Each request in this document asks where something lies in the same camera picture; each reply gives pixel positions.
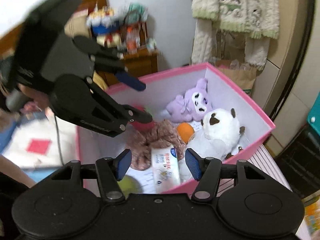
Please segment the person's left hand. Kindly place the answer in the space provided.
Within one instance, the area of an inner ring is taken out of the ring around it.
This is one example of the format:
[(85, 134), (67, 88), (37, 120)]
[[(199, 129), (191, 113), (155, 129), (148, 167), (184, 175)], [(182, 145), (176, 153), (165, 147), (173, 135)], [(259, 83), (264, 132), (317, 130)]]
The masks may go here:
[(42, 111), (50, 106), (49, 97), (47, 94), (24, 86), (22, 84), (19, 84), (18, 87), (25, 96), (31, 99), (31, 101), (26, 103), (23, 107), (23, 110), (25, 112)]

